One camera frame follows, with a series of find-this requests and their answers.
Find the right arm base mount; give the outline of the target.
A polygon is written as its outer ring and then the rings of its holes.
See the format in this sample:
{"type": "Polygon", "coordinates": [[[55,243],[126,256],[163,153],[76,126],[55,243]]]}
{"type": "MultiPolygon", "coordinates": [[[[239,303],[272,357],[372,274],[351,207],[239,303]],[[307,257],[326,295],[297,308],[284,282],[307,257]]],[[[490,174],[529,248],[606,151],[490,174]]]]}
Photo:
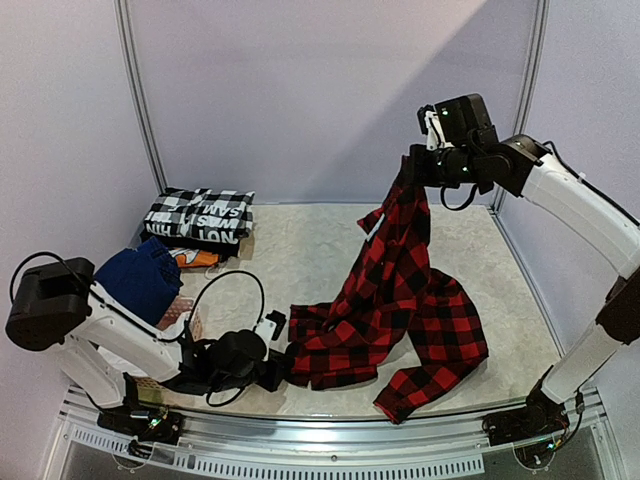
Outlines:
{"type": "Polygon", "coordinates": [[[569,429],[569,417],[563,404],[542,403],[486,415],[482,429],[491,446],[524,441],[513,449],[517,462],[530,470],[542,469],[579,430],[585,411],[581,393],[576,396],[575,409],[578,421],[573,430],[569,429]]]}

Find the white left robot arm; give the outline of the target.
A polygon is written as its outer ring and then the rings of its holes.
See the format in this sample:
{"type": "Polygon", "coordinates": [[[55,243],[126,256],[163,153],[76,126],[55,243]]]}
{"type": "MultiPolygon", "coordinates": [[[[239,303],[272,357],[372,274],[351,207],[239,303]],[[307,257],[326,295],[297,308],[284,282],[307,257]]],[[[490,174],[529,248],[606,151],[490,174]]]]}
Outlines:
{"type": "Polygon", "coordinates": [[[212,395],[257,384],[273,392],[290,373],[290,356],[272,349],[287,319],[261,313],[249,329],[218,339],[196,340],[189,320],[169,337],[117,302],[93,278],[82,257],[50,263],[21,262],[9,284],[7,337],[18,347],[53,355],[60,369],[128,434],[148,426],[146,408],[134,401],[137,387],[102,355],[108,350],[144,376],[180,394],[212,395]]]}

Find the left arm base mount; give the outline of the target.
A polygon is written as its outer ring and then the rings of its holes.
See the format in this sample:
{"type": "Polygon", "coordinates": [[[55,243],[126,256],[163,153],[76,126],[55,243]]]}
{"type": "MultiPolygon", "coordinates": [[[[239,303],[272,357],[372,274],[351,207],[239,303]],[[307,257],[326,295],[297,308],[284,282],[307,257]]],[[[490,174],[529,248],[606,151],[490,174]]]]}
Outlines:
{"type": "Polygon", "coordinates": [[[140,459],[151,457],[156,443],[176,446],[182,435],[185,417],[167,407],[131,410],[124,406],[102,410],[97,425],[128,435],[127,453],[140,459]]]}

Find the red black plaid shirt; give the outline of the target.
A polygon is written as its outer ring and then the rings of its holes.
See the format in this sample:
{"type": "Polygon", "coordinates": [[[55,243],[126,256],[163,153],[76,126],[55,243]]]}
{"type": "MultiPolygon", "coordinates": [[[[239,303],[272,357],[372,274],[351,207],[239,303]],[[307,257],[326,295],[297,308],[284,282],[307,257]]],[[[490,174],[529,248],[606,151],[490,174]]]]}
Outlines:
{"type": "Polygon", "coordinates": [[[381,206],[358,222],[366,238],[337,297],[290,308],[287,381],[315,391],[377,378],[408,338],[419,363],[396,371],[374,405],[394,424],[449,393],[489,356],[476,306],[430,264],[431,216],[409,159],[381,206]]]}

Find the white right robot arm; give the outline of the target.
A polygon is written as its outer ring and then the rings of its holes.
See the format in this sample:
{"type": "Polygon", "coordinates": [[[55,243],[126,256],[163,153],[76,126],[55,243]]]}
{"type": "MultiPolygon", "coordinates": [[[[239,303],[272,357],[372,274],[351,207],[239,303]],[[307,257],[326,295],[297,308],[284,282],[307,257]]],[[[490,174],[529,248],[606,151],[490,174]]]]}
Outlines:
{"type": "Polygon", "coordinates": [[[497,185],[549,214],[608,267],[612,285],[593,320],[537,381],[515,421],[537,436],[622,347],[639,339],[639,226],[579,178],[550,143],[526,135],[450,146],[413,145],[409,178],[421,186],[497,185]]]}

